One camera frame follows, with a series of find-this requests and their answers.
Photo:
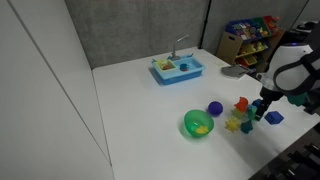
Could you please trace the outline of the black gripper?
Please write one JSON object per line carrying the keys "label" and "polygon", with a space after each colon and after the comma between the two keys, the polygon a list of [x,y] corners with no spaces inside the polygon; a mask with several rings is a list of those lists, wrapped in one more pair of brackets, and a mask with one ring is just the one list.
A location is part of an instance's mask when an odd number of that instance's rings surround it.
{"label": "black gripper", "polygon": [[260,121],[264,113],[268,110],[269,106],[273,101],[278,101],[283,94],[278,91],[272,91],[263,87],[260,91],[260,96],[262,97],[261,103],[257,107],[255,113],[255,119]]}

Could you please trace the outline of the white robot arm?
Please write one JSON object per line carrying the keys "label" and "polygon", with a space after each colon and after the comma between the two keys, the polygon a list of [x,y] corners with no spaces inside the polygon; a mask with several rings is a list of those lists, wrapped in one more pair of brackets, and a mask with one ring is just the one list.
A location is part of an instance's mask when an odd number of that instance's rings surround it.
{"label": "white robot arm", "polygon": [[283,96],[298,96],[320,87],[319,34],[319,25],[316,25],[303,42],[279,46],[268,70],[256,75],[262,84],[256,120],[262,118],[272,102]]}

